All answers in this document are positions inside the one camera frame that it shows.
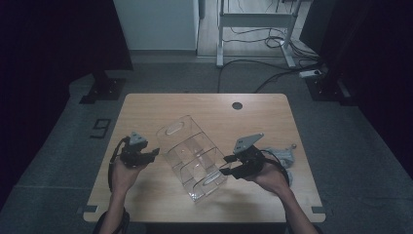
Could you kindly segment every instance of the white wall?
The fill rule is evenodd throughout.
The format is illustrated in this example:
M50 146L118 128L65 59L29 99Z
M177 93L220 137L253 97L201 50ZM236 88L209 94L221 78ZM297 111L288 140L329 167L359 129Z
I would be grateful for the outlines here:
M129 50L197 49L198 0L114 0Z

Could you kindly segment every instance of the forearm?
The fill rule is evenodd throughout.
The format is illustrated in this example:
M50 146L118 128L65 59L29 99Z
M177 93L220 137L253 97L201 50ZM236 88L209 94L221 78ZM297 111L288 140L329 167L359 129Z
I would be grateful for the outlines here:
M317 234L318 231L304 214L291 189L285 189L279 194L285 209L285 216L294 234Z
M110 197L109 209L100 228L99 234L112 234L122 221L125 205L125 194L112 194Z

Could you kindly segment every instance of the human hand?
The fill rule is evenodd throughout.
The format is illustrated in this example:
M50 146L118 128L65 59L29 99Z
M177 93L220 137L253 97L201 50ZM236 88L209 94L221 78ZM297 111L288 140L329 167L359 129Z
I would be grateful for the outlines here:
M264 155L268 159L278 161L278 159L274 156ZM278 196L289 190L288 183L282 175L281 170L270 163L264 163L264 167L261 172L255 175L247 176L244 179L247 181L253 181L265 190L273 192Z
M139 173L145 169L146 166L148 165L127 168L120 158L117 157L112 175L112 193L125 196L128 190L134 185Z

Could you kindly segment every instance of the clear plastic container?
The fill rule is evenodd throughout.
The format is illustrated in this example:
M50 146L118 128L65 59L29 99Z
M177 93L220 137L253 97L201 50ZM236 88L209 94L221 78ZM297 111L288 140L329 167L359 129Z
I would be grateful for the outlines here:
M195 123L183 116L157 132L161 154L196 202L215 191L227 176L220 168L229 168L224 155Z

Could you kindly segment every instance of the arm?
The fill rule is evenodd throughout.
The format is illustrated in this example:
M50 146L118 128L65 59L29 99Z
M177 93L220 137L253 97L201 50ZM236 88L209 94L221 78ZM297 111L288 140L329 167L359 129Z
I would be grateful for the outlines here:
M115 161L112 176L112 195L110 197L109 209L106 212L99 233L112 234L122 221L124 214L125 199L129 189L134 185L140 171L147 165L128 169L119 158Z
M266 163L263 170L257 175L246 177L267 191L277 194L285 209L286 219L295 234L317 234L318 231L304 214L294 193L288 187L281 171L274 165Z

